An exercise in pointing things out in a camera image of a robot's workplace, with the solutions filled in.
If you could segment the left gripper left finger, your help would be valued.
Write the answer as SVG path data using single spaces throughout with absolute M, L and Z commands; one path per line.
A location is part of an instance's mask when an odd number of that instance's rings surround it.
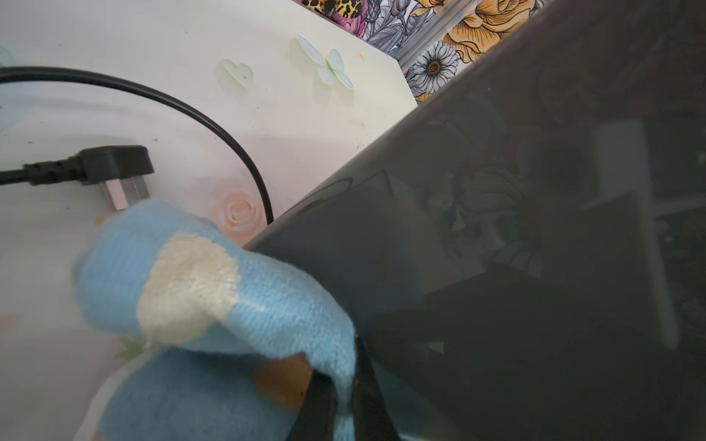
M 287 441 L 333 441 L 336 389 L 329 376 L 314 371 Z

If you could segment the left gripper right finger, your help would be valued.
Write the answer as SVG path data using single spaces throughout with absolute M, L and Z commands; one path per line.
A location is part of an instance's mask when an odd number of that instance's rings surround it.
M 355 339 L 357 362 L 352 387 L 351 411 L 356 441 L 400 441 L 387 411 L 365 343 Z

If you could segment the blue patterned cleaning cloth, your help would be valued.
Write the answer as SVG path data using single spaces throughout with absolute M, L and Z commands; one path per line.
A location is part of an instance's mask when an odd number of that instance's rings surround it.
M 205 218 L 147 200 L 102 229 L 72 282 L 84 318 L 104 331 L 202 352 L 305 356 L 335 386 L 335 439 L 355 437 L 354 325 L 298 268 L 244 250 Z

